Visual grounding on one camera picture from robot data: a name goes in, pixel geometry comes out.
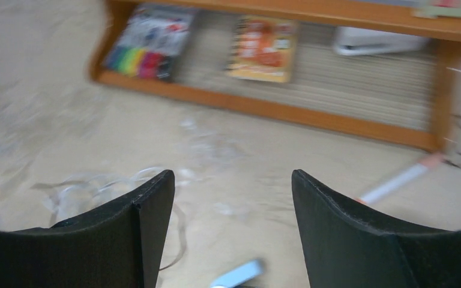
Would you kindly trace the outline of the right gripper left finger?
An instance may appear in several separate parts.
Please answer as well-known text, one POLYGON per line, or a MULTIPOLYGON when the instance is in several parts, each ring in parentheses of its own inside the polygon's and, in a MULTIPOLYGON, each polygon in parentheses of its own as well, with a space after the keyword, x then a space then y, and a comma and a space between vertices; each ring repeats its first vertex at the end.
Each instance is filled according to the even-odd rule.
POLYGON ((0 287, 155 287, 174 195, 164 170, 50 228, 0 231, 0 287))

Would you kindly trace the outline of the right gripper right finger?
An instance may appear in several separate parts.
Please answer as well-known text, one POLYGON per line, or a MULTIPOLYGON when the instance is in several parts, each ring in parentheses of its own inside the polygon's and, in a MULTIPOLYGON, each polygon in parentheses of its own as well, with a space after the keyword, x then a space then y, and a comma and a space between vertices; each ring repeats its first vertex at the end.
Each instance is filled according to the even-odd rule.
POLYGON ((311 287, 461 287, 461 230, 389 216, 303 170, 292 197, 311 287))

